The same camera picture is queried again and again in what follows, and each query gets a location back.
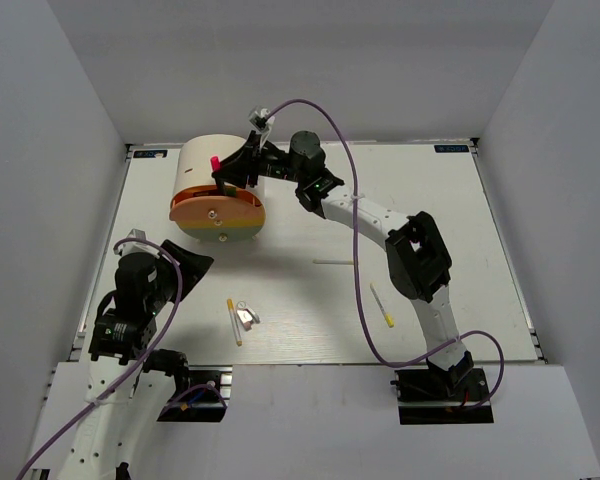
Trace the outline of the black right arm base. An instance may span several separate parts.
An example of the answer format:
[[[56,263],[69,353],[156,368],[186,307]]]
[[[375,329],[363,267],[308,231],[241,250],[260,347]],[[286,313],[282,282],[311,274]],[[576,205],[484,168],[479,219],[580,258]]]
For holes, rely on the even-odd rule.
[[[401,425],[492,424],[494,416],[486,376],[474,368],[457,390],[448,393],[428,369],[394,372],[390,385],[397,396]]]

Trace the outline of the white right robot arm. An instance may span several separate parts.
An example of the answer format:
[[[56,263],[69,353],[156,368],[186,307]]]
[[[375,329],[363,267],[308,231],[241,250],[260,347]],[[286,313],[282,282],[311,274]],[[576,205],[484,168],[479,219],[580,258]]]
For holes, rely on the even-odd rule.
[[[451,257],[430,214],[407,216],[354,193],[328,170],[326,153],[313,132],[294,134],[287,151],[252,132],[236,152],[211,164],[219,188],[254,187],[262,176],[293,182],[305,210],[377,244],[386,253],[392,285],[416,312],[430,353],[426,364],[433,390],[452,399],[466,389],[473,359],[450,303]]]

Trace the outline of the orange highlighter marker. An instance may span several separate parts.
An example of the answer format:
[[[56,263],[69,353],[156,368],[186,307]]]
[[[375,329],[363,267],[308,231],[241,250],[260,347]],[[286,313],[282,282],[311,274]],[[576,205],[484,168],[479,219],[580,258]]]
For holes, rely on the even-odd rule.
[[[215,189],[211,189],[211,190],[200,190],[200,191],[196,191],[193,194],[193,197],[206,197],[206,196],[216,196],[217,195],[217,191]]]

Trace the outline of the white pen yellow cap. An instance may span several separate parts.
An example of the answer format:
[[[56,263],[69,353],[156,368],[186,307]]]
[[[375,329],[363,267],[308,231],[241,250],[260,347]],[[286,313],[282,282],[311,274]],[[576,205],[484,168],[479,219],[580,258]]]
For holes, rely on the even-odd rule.
[[[350,266],[353,265],[353,261],[352,260],[337,260],[337,259],[314,259],[312,261],[313,264],[316,265],[346,265],[346,266]]]

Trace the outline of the pink highlighter marker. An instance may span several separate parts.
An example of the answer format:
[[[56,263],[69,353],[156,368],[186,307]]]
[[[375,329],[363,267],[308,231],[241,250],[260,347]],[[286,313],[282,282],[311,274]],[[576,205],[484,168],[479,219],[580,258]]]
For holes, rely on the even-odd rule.
[[[215,181],[218,194],[222,195],[222,196],[229,196],[226,182],[222,177],[222,162],[221,162],[221,160],[219,159],[218,156],[212,156],[210,158],[210,164],[211,164],[211,170],[212,170],[211,177]]]

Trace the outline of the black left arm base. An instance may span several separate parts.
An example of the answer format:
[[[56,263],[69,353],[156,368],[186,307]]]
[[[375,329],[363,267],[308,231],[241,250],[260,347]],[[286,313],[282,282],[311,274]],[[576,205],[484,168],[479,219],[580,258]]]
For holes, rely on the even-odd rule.
[[[158,422],[220,423],[231,396],[232,374],[231,366],[190,366]]]

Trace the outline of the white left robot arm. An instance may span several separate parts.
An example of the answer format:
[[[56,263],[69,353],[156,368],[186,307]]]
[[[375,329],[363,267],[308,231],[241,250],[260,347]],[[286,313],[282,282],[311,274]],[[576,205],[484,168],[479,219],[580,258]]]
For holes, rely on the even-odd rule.
[[[61,479],[129,479],[167,401],[185,396],[184,353],[158,348],[157,316],[181,301],[213,264],[166,240],[119,243],[115,287],[101,301],[88,348],[87,412],[58,474]]]

